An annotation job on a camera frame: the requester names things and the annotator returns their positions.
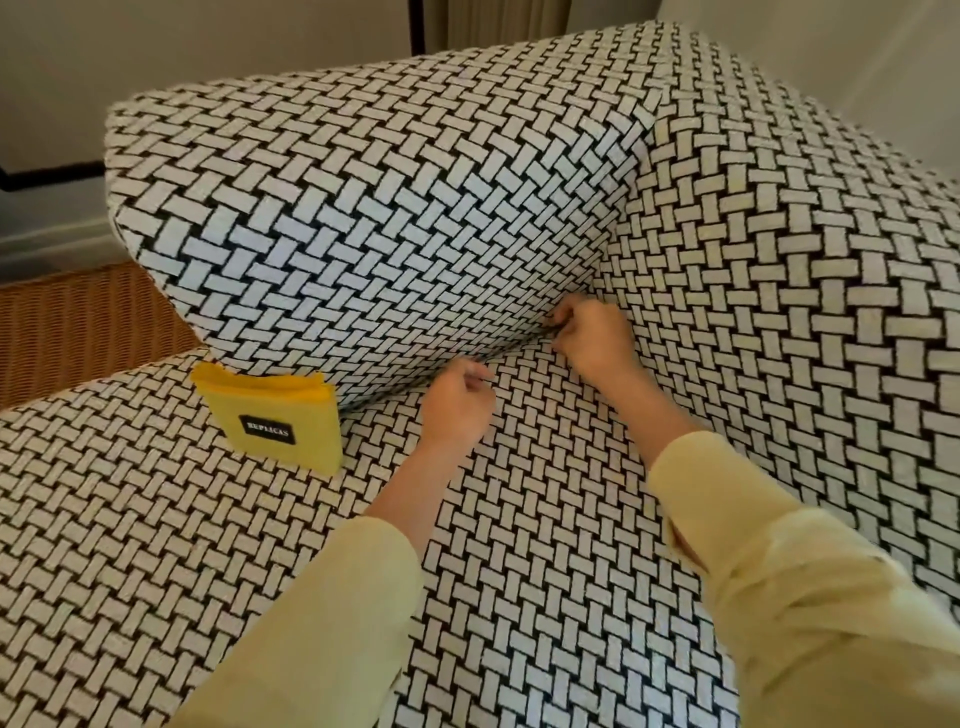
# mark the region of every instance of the curtain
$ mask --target curtain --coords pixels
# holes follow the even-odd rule
[[[559,36],[569,13],[570,0],[424,0],[426,52]]]

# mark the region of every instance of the black label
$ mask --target black label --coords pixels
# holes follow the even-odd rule
[[[253,415],[240,415],[240,424],[243,431],[248,435],[256,437],[265,437],[268,440],[276,440],[279,443],[287,445],[296,445],[297,439],[294,437],[294,429],[286,424],[279,423],[276,420],[264,420]]]

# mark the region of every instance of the black trim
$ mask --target black trim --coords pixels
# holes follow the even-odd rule
[[[423,0],[407,0],[407,13],[410,16],[410,55],[422,56],[426,53],[426,40],[423,35]]]
[[[103,176],[104,164],[101,161],[85,161],[51,169],[31,169],[27,172],[14,172],[11,175],[0,169],[0,190],[16,192],[46,184],[62,184]]]

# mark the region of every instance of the basketweave pattern fabric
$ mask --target basketweave pattern fabric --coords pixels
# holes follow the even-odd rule
[[[141,94],[108,120],[128,249],[226,365],[342,406],[529,340],[643,156],[654,27]]]
[[[199,359],[0,414],[4,725],[162,722],[416,443],[411,392],[345,417],[332,480],[238,454]],[[733,726],[732,664],[623,425],[548,345],[492,367],[380,725]]]
[[[594,290],[674,400],[960,619],[956,187],[705,42]]]

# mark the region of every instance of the yellow booklet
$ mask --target yellow booklet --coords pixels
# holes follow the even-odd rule
[[[337,397],[323,375],[236,375],[202,361],[190,378],[235,448],[320,475],[340,469]]]

